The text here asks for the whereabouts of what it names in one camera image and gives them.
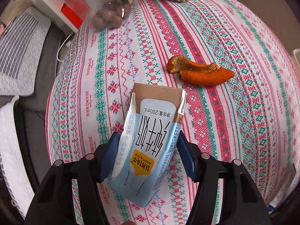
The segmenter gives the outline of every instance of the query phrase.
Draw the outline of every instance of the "milk carton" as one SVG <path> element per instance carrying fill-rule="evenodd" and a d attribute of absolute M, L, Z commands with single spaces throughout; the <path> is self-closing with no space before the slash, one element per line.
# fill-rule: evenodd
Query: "milk carton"
<path fill-rule="evenodd" d="M 135 83 L 109 186 L 140 207 L 158 192 L 172 158 L 185 90 Z"/>

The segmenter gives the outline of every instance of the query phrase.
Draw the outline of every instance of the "red stripe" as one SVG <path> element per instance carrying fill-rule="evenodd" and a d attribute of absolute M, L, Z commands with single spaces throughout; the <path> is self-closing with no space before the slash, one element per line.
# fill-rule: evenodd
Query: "red stripe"
<path fill-rule="evenodd" d="M 85 45 L 84 45 L 84 48 L 83 48 L 81 64 L 79 65 L 79 67 L 81 67 L 81 68 L 80 68 L 79 76 L 76 77 L 77 79 L 79 79 L 78 88 L 77 88 L 77 91 L 78 91 L 78 97 L 77 97 L 78 130 L 79 130 L 80 146 L 81 146 L 81 149 L 82 149 L 83 156 L 86 155 L 86 148 L 84 146 L 83 132 L 82 132 L 82 121 L 81 121 L 81 80 L 82 80 L 82 72 L 83 72 L 85 57 L 86 57 L 86 49 L 87 49 L 88 41 L 89 41 L 88 40 L 88 37 L 89 37 L 89 27 L 88 26 L 86 26 L 86 30 L 84 30 L 84 33 L 85 33 Z"/>
<path fill-rule="evenodd" d="M 224 92 L 224 87 L 221 87 L 221 90 L 222 90 L 223 95 L 226 95 L 226 93 Z M 236 149 L 236 147 L 237 147 L 236 135 L 235 135 L 234 126 L 233 126 L 232 114 L 230 112 L 230 105 L 228 103 L 227 97 L 224 97 L 224 98 L 225 98 L 226 106 L 227 106 L 227 109 L 228 109 L 228 115 L 229 115 L 229 118 L 230 118 L 230 126 L 231 126 L 231 129 L 232 129 L 233 144 L 234 144 L 234 151 L 235 151 L 235 156 L 234 157 L 230 157 L 230 158 L 231 159 L 232 158 L 239 158 L 239 153 L 237 153 L 237 149 Z"/>
<path fill-rule="evenodd" d="M 105 56 L 105 91 L 106 91 L 106 98 L 107 98 L 107 116 L 108 116 L 108 122 L 109 122 L 109 126 L 110 126 L 110 134 L 112 134 L 112 125 L 111 125 L 111 121 L 110 121 L 110 107 L 108 104 L 108 90 L 107 90 L 107 55 L 108 55 L 108 30 L 107 30 L 107 36 L 106 36 L 106 56 Z"/>
<path fill-rule="evenodd" d="M 52 164 L 54 161 L 52 160 L 52 156 L 53 156 L 53 153 L 52 153 L 52 143 L 51 143 L 51 138 L 50 138 L 50 134 L 49 134 L 49 126 L 51 126 L 51 123 L 48 124 L 48 121 L 51 121 L 51 118 L 48 117 L 49 113 L 52 112 L 52 110 L 50 110 L 51 108 L 51 104 L 50 102 L 52 102 L 52 94 L 54 92 L 54 86 L 56 86 L 56 81 L 55 83 L 53 84 L 52 86 L 52 89 L 49 93 L 49 96 L 48 96 L 48 99 L 47 99 L 47 107 L 46 107 L 46 119 L 45 119 L 45 133 L 46 133 L 46 145 L 47 145 L 47 151 L 48 151 L 48 158 L 50 160 L 50 163 Z"/>
<path fill-rule="evenodd" d="M 147 12 L 145 12 L 145 10 L 143 9 L 143 7 L 144 7 L 144 3 L 143 2 L 141 2 L 141 0 L 138 0 L 140 3 L 141 3 L 141 9 L 143 10 L 143 13 L 144 14 L 148 14 Z M 158 8 L 158 6 L 156 5 L 156 3 L 153 1 L 153 0 L 147 0 L 147 2 L 149 3 L 149 6 L 150 6 L 150 8 L 151 8 L 151 11 L 152 11 L 152 13 L 153 13 L 153 15 L 155 16 L 155 18 L 156 18 L 156 20 L 157 21 L 160 21 L 160 22 L 158 22 L 158 24 L 160 24 L 160 27 L 162 28 L 165 24 L 161 21 L 161 18 L 163 18 L 164 16 L 163 16 L 163 14 L 162 14 L 162 12 L 160 11 L 160 9 Z M 153 30 L 152 30 L 152 32 L 153 31 L 157 31 L 157 26 L 153 26 L 152 27 L 153 28 Z M 172 31 L 171 30 L 171 28 L 168 26 L 165 30 L 162 30 L 162 33 L 164 34 L 164 36 L 166 37 L 166 36 L 170 36 L 171 35 L 171 33 L 169 33 L 169 34 L 167 34 L 167 33 L 165 33 L 165 31 L 167 31 L 169 29 L 169 31 Z M 158 35 L 156 38 L 158 38 L 159 40 L 160 40 L 160 43 L 159 43 L 159 45 L 160 44 L 163 44 L 162 43 L 162 41 L 161 41 L 161 37 Z M 175 77 L 172 77 L 172 79 L 174 79 L 174 84 L 175 84 L 175 86 L 177 87 L 177 82 L 176 82 L 176 80 L 175 80 Z M 186 92 L 187 92 L 187 102 L 189 102 L 189 99 L 191 99 L 191 95 L 193 95 L 193 91 L 191 90 L 191 89 L 189 89 L 189 84 L 188 83 L 184 83 L 183 84 L 183 88 L 186 90 Z M 187 117 L 185 117 L 184 118 L 184 124 L 183 124 L 183 126 L 182 126 L 182 130 L 183 130 L 183 132 L 184 133 L 187 133 L 187 138 L 189 139 L 190 138 L 190 136 L 191 136 L 191 133 L 190 133 L 190 128 L 189 127 L 185 127 L 185 125 L 187 125 L 187 126 L 189 126 L 189 124 L 188 124 L 188 120 L 187 120 Z M 189 192 L 189 204 L 190 204 L 190 209 L 191 209 L 191 207 L 192 207 L 192 204 L 193 204 L 193 202 L 194 202 L 194 198 L 195 198 L 195 191 L 197 190 L 197 184 L 196 183 L 194 183 L 194 182 L 192 182 L 191 180 L 190 180 L 190 178 L 188 178 L 187 179 L 187 186 L 188 186 L 188 192 Z"/>
<path fill-rule="evenodd" d="M 166 20 L 164 20 L 164 21 L 162 20 L 162 18 L 164 18 L 164 15 L 161 12 L 161 10 L 158 8 L 157 4 L 153 0 L 146 0 L 146 1 L 149 4 L 149 6 L 151 8 L 151 11 L 152 11 L 154 17 L 156 18 L 158 24 L 160 25 L 161 31 L 164 34 L 165 38 L 167 38 L 168 36 L 173 36 L 175 38 L 175 35 L 173 34 L 172 29 L 170 28 L 170 26 L 168 25 L 168 23 L 166 23 Z M 179 45 L 178 41 L 176 40 L 176 41 L 172 41 L 172 42 L 175 42 L 176 43 L 175 45 L 177 45 L 177 48 L 180 49 L 177 53 L 183 55 L 183 51 L 181 50 L 181 46 Z M 188 88 L 188 84 L 187 83 L 183 84 L 183 88 L 187 92 L 187 102 L 189 102 L 189 100 L 191 99 L 192 90 L 190 90 Z M 187 186 L 188 186 L 188 191 L 189 191 L 189 204 L 190 204 L 190 208 L 191 208 L 191 204 L 193 203 L 194 197 L 195 197 L 195 189 L 197 189 L 197 188 L 196 188 L 196 184 L 192 183 L 192 191 L 193 191 L 193 196 L 192 196 L 191 195 L 191 188 L 190 188 L 190 182 L 189 181 L 187 182 Z"/>
<path fill-rule="evenodd" d="M 271 102 L 271 101 L 273 101 L 274 102 L 274 99 L 275 99 L 275 97 L 274 97 L 274 94 L 273 94 L 273 88 L 272 88 L 272 85 L 271 85 L 271 83 L 270 83 L 270 81 L 269 81 L 269 79 L 268 79 L 268 77 L 267 77 L 267 75 L 266 75 L 266 72 L 265 72 L 265 69 L 264 69 L 264 67 L 262 67 L 262 64 L 261 64 L 261 62 L 260 62 L 260 60 L 258 59 L 258 57 L 257 57 L 257 55 L 256 55 L 256 53 L 254 52 L 254 50 L 253 50 L 253 48 L 251 47 L 251 45 L 250 45 L 250 43 L 248 42 L 248 40 L 246 40 L 246 38 L 245 38 L 245 36 L 244 36 L 244 34 L 240 31 L 240 29 L 236 26 L 236 24 L 233 22 L 233 20 L 231 19 L 231 17 L 230 16 L 228 16 L 228 14 L 221 8 L 221 6 L 219 6 L 218 4 L 216 4 L 213 0 L 209 0 L 209 1 L 211 1 L 213 4 L 215 4 L 226 16 L 225 16 L 225 18 L 227 17 L 228 19 L 229 19 L 229 21 L 231 22 L 231 24 L 236 28 L 236 30 L 238 31 L 238 33 L 237 34 L 240 34 L 240 36 L 242 37 L 242 39 L 244 40 L 244 43 L 245 44 L 247 44 L 247 46 L 248 46 L 248 48 L 249 48 L 249 50 L 252 52 L 252 56 L 256 59 L 256 62 L 258 63 L 258 64 L 260 64 L 260 68 L 261 68 L 261 71 L 262 71 L 262 74 L 264 74 L 264 76 L 265 76 L 265 78 L 266 78 L 266 80 L 268 81 L 268 84 L 267 85 L 269 85 L 269 87 L 270 87 L 270 91 L 269 91 L 269 89 L 268 88 L 266 88 L 267 89 L 267 94 L 271 94 L 271 96 L 272 96 L 272 98 L 269 98 L 269 101 Z M 278 115 L 278 113 L 277 113 L 277 109 L 275 108 L 275 115 L 277 116 Z M 278 122 L 278 118 L 275 118 L 275 119 L 277 119 L 277 125 L 278 125 L 278 129 L 280 130 L 280 126 L 279 126 L 279 122 Z M 268 182 L 269 182 L 269 172 L 267 172 L 267 180 L 266 180 L 266 183 L 264 184 L 264 186 L 265 187 L 267 187 L 268 186 Z"/>
<path fill-rule="evenodd" d="M 126 92 L 127 92 L 127 90 L 128 90 L 128 87 L 125 85 L 125 82 L 126 82 L 126 77 L 124 77 L 124 74 L 125 74 L 125 69 L 123 69 L 123 67 L 124 67 L 124 62 L 122 62 L 122 60 L 123 60 L 123 58 L 124 58 L 124 56 L 122 56 L 122 53 L 123 53 L 123 49 L 122 49 L 122 46 L 123 46 L 123 43 L 121 43 L 123 40 L 121 39 L 122 38 L 122 28 L 120 28 L 120 30 L 119 30 L 119 32 L 120 32 L 120 42 L 119 42 L 119 45 L 120 45 L 120 56 L 122 57 L 121 59 L 120 59 L 120 62 L 122 63 L 122 66 L 121 66 L 121 70 L 123 71 L 123 73 L 122 73 L 122 75 L 121 75 L 121 78 L 124 80 L 124 82 L 122 83 L 122 86 L 125 88 L 125 91 L 123 92 L 123 94 L 124 94 L 124 96 L 127 98 L 127 100 L 125 100 L 125 105 L 126 104 L 128 104 L 129 103 L 129 96 L 128 96 L 128 94 L 126 94 Z"/>
<path fill-rule="evenodd" d="M 188 189 L 188 199 L 189 199 L 189 205 L 190 210 L 192 209 L 192 197 L 191 197 L 191 188 L 190 188 L 190 178 L 187 176 L 187 189 Z"/>
<path fill-rule="evenodd" d="M 79 41 L 79 37 L 80 37 L 80 32 L 78 31 L 78 33 L 77 33 L 77 35 L 78 36 L 76 36 L 76 46 L 75 46 L 75 50 L 76 50 L 76 57 L 75 58 L 77 58 L 77 55 L 78 55 L 78 51 L 79 51 L 79 44 L 78 44 L 78 41 Z M 73 60 L 73 62 L 72 62 L 72 66 L 70 67 L 70 68 L 73 68 L 74 67 L 74 65 L 75 65 L 75 60 Z M 76 108 L 76 98 L 75 98 L 75 95 L 72 95 L 72 96 L 70 96 L 70 99 L 73 99 L 73 104 L 74 104 L 74 108 Z M 74 141 L 76 142 L 76 150 L 77 150 L 77 153 L 78 153 L 78 156 L 79 156 L 79 158 L 80 158 L 80 155 L 82 154 L 82 152 L 80 151 L 80 148 L 79 148 L 79 142 L 78 142 L 78 133 L 77 133 L 77 121 L 76 121 L 76 112 L 74 111 L 73 112 L 73 114 L 74 114 L 74 120 L 73 120 L 73 123 L 74 123 L 74 131 L 73 131 L 73 133 L 74 133 Z"/>
<path fill-rule="evenodd" d="M 133 217 L 133 221 L 136 224 L 136 221 L 135 221 L 135 218 L 134 218 L 134 215 L 133 215 L 133 212 L 132 212 L 132 208 L 131 208 L 131 205 L 130 205 L 130 201 L 129 200 L 127 200 L 127 201 L 128 201 L 129 208 L 130 208 L 130 211 L 131 211 L 131 214 L 132 214 L 132 217 Z"/>
<path fill-rule="evenodd" d="M 121 94 L 121 82 L 120 82 L 120 70 L 119 70 L 119 63 L 118 63 L 118 43 L 116 45 L 116 54 L 117 54 L 117 67 L 118 67 L 118 81 L 119 81 L 119 89 L 120 89 L 120 99 L 121 99 L 121 104 L 122 104 L 122 112 L 123 112 L 123 119 L 125 120 L 125 112 L 124 112 L 124 105 L 123 105 L 123 101 L 122 101 L 122 94 Z"/>
<path fill-rule="evenodd" d="M 250 77 L 253 77 L 253 78 L 255 78 L 255 76 L 254 76 L 254 74 L 253 73 L 251 73 L 251 74 L 249 74 L 250 75 Z M 257 90 L 261 93 L 261 90 L 259 89 L 259 86 L 258 86 L 258 84 L 256 83 L 256 88 L 257 88 Z M 255 119 L 254 119 L 254 117 L 253 117 L 253 114 L 252 114 L 252 116 L 251 116 L 251 121 L 255 121 Z M 256 130 L 256 126 L 254 125 L 253 127 L 253 131 L 254 132 L 256 132 L 257 130 Z M 257 146 L 257 144 L 258 144 L 258 137 L 255 137 L 255 139 L 253 140 L 254 141 L 254 143 L 255 143 L 255 145 Z M 253 159 L 255 159 L 255 165 L 256 165 L 256 168 L 257 168 L 257 166 L 259 165 L 259 160 L 258 160 L 258 157 L 257 157 L 257 155 L 253 158 Z M 255 181 L 257 181 L 259 178 L 258 178 L 258 174 L 257 174 L 257 172 L 255 172 L 255 170 L 253 170 L 254 171 L 254 173 L 255 173 Z"/>
<path fill-rule="evenodd" d="M 153 20 L 152 20 L 152 18 L 151 18 L 151 16 L 150 16 L 150 13 L 149 13 L 148 10 L 147 10 L 147 7 L 146 7 L 145 3 L 144 3 L 142 0 L 138 0 L 138 1 L 139 1 L 141 10 L 142 10 L 143 13 L 148 17 L 148 20 L 145 20 L 145 21 L 146 21 L 146 22 L 152 22 Z M 160 16 L 163 17 L 163 15 L 162 15 L 160 9 L 156 6 L 156 3 L 155 3 L 153 0 L 147 0 L 147 2 L 151 2 L 151 3 L 152 3 L 152 4 L 149 4 L 149 6 L 150 6 L 150 8 L 151 8 L 151 12 L 152 12 L 152 14 L 154 15 L 155 19 L 158 21 Z M 165 64 L 167 64 L 167 61 L 168 61 L 167 54 L 168 54 L 168 53 L 167 53 L 165 47 L 161 47 L 161 46 L 160 46 L 160 45 L 163 45 L 163 41 L 162 41 L 161 36 L 160 36 L 160 34 L 159 34 L 158 30 L 157 30 L 157 26 L 155 25 L 154 22 L 152 22 L 151 27 L 152 27 L 152 32 L 154 32 L 154 35 L 155 35 L 156 40 L 158 40 L 158 43 L 156 43 L 156 40 L 153 40 L 153 42 L 154 42 L 154 44 L 155 44 L 155 47 L 156 47 L 156 51 L 157 51 L 157 53 L 158 53 L 158 55 L 159 55 L 159 57 L 160 57 L 160 60 L 161 60 L 160 52 L 164 52 L 164 53 L 162 53 L 162 57 L 164 57 Z M 175 86 L 175 87 L 178 88 L 178 84 L 177 84 L 175 75 L 170 75 L 170 74 L 167 75 L 167 74 L 166 74 L 166 71 L 167 71 L 167 70 L 166 70 L 165 65 L 163 65 L 163 67 L 164 67 L 164 69 L 165 69 L 164 75 L 165 75 L 165 80 L 166 80 L 167 84 L 170 85 L 170 83 L 168 83 L 168 79 L 170 79 L 170 80 L 171 80 L 171 86 L 172 86 L 172 87 Z M 189 126 L 188 121 L 187 121 L 187 117 L 184 118 L 184 122 L 186 123 L 187 126 Z M 187 130 L 187 135 L 190 136 L 190 134 L 191 134 L 191 133 L 190 133 L 190 128 L 187 127 L 186 130 Z M 185 133 L 184 124 L 183 124 L 183 126 L 182 126 L 182 131 Z"/>
<path fill-rule="evenodd" d="M 149 219 L 148 219 L 148 216 L 147 216 L 147 213 L 146 213 L 146 209 L 145 209 L 145 208 L 144 208 L 144 211 L 145 211 L 145 215 L 146 215 L 146 218 L 147 218 L 148 225 L 150 225 L 150 222 L 149 222 Z"/>

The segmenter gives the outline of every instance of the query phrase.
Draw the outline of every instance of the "white cable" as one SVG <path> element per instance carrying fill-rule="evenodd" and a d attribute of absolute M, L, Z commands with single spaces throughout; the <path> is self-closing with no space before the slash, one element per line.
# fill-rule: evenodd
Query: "white cable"
<path fill-rule="evenodd" d="M 66 43 L 66 41 L 70 38 L 71 35 L 73 35 L 73 33 L 69 34 L 69 36 L 65 39 L 65 41 L 62 43 L 62 45 L 60 46 L 60 48 L 59 48 L 58 51 L 57 51 L 56 59 L 57 59 L 59 62 L 62 62 L 62 61 L 63 61 L 63 60 L 60 60 L 60 59 L 58 58 L 59 51 L 60 51 L 60 49 L 62 48 L 62 46 Z"/>

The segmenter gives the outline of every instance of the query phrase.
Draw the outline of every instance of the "striped cloth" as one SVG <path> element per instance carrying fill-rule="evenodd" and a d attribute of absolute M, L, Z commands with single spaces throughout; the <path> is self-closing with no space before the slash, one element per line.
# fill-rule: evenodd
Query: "striped cloth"
<path fill-rule="evenodd" d="M 188 141 L 216 159 L 243 161 L 262 196 L 273 191 L 285 167 L 300 164 L 300 89 L 291 58 L 277 37 L 236 0 L 134 0 L 117 29 L 93 33 L 82 25 L 48 99 L 51 162 L 79 160 L 122 132 L 134 82 L 183 88 L 182 125 Z M 228 82 L 204 88 L 169 74 L 173 55 L 233 70 Z M 299 180 L 297 175 L 292 187 Z M 198 184 L 186 176 L 175 150 L 162 187 L 144 209 L 113 192 L 99 192 L 111 224 L 185 224 Z M 79 222 L 77 184 L 74 203 Z M 220 181 L 213 223 L 220 215 Z"/>
<path fill-rule="evenodd" d="M 28 96 L 51 21 L 33 7 L 9 25 L 0 38 L 0 95 Z"/>

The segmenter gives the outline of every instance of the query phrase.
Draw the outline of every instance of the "white quilted cloth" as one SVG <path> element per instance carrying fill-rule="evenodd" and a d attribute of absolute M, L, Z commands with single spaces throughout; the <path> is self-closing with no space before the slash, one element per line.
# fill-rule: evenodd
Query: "white quilted cloth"
<path fill-rule="evenodd" d="M 28 8 L 0 40 L 0 95 L 33 94 L 49 18 Z"/>
<path fill-rule="evenodd" d="M 0 167 L 8 191 L 17 209 L 25 218 L 34 192 L 27 177 L 14 122 L 15 96 L 0 108 Z"/>

